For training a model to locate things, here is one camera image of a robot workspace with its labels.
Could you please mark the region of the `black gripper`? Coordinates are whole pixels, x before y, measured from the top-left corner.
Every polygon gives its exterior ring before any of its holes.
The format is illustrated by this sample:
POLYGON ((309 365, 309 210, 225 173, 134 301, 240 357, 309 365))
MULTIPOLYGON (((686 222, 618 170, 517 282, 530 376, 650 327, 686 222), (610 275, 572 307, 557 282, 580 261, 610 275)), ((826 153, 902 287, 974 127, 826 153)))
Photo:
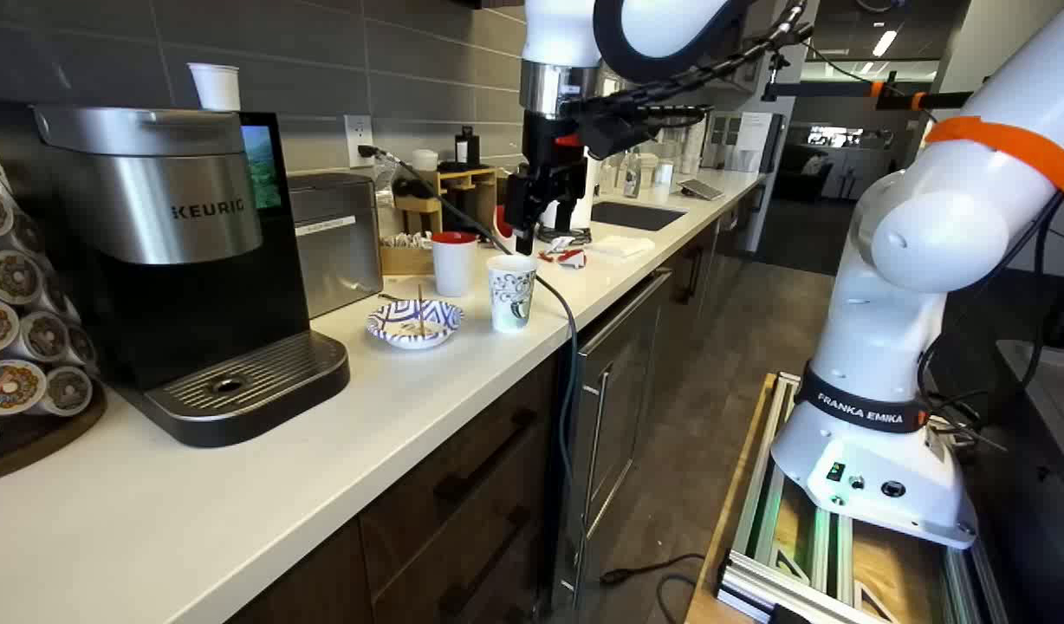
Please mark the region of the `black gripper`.
POLYGON ((517 230, 517 253, 535 257, 535 233, 554 210, 554 233, 572 237, 576 202, 587 185, 587 157, 572 120, 524 114, 525 163, 507 180, 507 215, 517 230))

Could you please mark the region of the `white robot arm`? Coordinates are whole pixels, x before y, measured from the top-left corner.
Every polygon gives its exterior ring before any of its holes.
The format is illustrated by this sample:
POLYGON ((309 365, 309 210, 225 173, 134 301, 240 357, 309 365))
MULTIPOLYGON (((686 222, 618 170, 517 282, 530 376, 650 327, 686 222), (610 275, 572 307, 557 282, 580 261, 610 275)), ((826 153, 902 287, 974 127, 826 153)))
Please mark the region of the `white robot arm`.
MULTIPOLYGON (((751 0, 524 0, 524 157, 507 217, 520 247, 540 215, 587 198, 587 168, 650 139, 662 105, 808 39, 805 0, 729 51, 751 0)), ((1064 198, 1064 6, 907 170, 873 180, 844 233, 828 319, 793 415, 773 444, 805 495, 859 522, 970 549, 963 476, 926 425, 923 365, 945 297, 986 279, 1064 198)))

